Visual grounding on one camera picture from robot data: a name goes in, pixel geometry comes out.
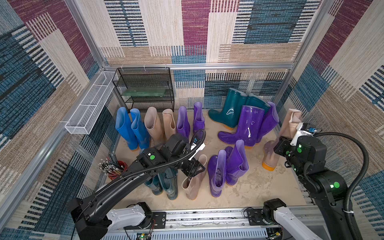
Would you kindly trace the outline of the purple rain boot front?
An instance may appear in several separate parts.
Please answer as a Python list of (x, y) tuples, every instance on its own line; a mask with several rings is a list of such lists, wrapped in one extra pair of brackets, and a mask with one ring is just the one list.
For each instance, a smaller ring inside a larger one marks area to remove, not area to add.
[(213, 155), (208, 162), (208, 174), (210, 191), (213, 197), (221, 195), (226, 182), (227, 173), (227, 152), (220, 150), (217, 155)]

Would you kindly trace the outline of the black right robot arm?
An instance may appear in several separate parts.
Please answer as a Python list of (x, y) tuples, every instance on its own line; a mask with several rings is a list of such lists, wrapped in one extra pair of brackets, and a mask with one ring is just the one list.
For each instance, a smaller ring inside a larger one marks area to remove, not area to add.
[[(362, 168), (350, 185), (339, 173), (326, 168), (327, 146), (319, 139), (322, 136), (346, 138), (362, 151)], [(319, 207), (331, 239), (361, 240), (363, 237), (355, 219), (351, 197), (369, 168), (366, 147), (354, 137), (337, 132), (301, 136), (296, 146), (291, 146), (291, 141), (287, 137), (280, 137), (274, 152), (286, 158), (288, 167), (295, 171), (299, 182)]]

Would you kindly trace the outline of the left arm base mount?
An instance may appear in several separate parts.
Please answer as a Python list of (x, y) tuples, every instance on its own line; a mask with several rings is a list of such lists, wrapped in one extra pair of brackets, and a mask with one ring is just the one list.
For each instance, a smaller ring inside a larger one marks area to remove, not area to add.
[(107, 218), (112, 222), (109, 231), (164, 229), (167, 213), (153, 212), (145, 202), (139, 202), (123, 209), (112, 209)]

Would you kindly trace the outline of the beige rain boot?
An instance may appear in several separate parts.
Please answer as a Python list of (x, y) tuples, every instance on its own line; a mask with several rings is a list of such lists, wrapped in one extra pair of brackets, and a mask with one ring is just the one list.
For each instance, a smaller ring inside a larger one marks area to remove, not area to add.
[(174, 112), (172, 109), (165, 109), (162, 112), (166, 140), (168, 140), (172, 135), (177, 133), (176, 123), (175, 123), (173, 113)]
[[(208, 158), (206, 155), (200, 155), (198, 161), (207, 168)], [(186, 196), (190, 200), (196, 199), (199, 189), (201, 187), (202, 181), (207, 173), (207, 169), (205, 169), (202, 173), (199, 173), (193, 178), (185, 178), (182, 182), (182, 188), (186, 193)]]
[(147, 109), (144, 124), (154, 142), (154, 145), (163, 144), (165, 141), (165, 133), (155, 107), (149, 107)]

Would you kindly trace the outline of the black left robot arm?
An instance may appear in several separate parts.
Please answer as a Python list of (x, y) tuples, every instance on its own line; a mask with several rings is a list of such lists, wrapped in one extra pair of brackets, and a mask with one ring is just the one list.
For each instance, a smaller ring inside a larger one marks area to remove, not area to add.
[(147, 148), (123, 173), (85, 199), (69, 201), (69, 211), (81, 240), (100, 240), (112, 228), (107, 216), (111, 209), (134, 189), (167, 169), (181, 170), (187, 177), (195, 177), (205, 170), (195, 159), (204, 148), (205, 130), (198, 130), (189, 141), (174, 134), (160, 147)]

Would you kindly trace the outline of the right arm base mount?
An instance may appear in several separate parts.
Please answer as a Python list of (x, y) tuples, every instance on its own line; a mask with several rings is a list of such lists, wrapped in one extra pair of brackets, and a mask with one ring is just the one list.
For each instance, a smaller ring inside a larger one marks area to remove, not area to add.
[(246, 208), (243, 215), (251, 226), (279, 225), (295, 240), (319, 240), (310, 228), (301, 222), (279, 198), (264, 202), (261, 209)]

